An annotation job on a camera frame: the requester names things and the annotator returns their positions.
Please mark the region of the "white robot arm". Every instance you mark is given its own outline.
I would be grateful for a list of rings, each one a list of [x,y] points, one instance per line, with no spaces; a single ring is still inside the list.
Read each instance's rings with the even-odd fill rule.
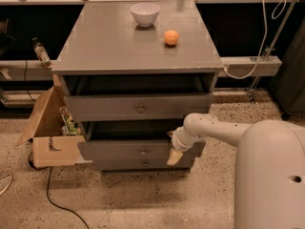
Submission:
[[[169,132],[174,166],[210,136],[236,148],[234,229],[305,229],[305,128],[282,120],[221,122],[188,114]]]

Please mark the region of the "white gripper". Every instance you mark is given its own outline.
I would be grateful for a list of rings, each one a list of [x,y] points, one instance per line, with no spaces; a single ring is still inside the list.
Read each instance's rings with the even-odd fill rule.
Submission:
[[[169,166],[174,166],[183,157],[182,152],[190,150],[195,143],[203,143],[203,137],[191,136],[183,127],[178,127],[174,131],[168,131],[168,136],[172,139],[173,149],[167,161]]]

